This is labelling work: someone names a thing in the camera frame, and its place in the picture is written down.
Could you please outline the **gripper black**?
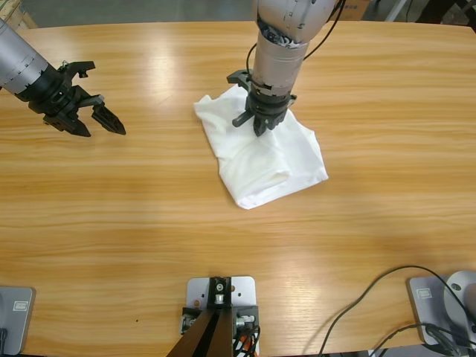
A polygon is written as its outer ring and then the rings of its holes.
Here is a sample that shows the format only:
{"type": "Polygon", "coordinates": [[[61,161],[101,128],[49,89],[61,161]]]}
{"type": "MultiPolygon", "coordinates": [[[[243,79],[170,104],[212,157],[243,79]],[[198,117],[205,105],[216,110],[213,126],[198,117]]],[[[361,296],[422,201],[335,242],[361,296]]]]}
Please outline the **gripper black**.
{"type": "Polygon", "coordinates": [[[260,137],[266,130],[273,130],[284,121],[288,108],[296,101],[294,94],[268,96],[251,88],[247,90],[245,111],[232,120],[234,127],[240,127],[253,118],[254,134],[260,137]]]}
{"type": "Polygon", "coordinates": [[[87,77],[92,66],[48,66],[39,78],[16,95],[37,114],[44,115],[44,122],[59,131],[85,138],[91,137],[86,125],[78,118],[78,109],[93,108],[92,117],[107,131],[125,135],[120,119],[107,109],[99,95],[91,96],[82,87],[74,86],[72,79],[87,77]]]}

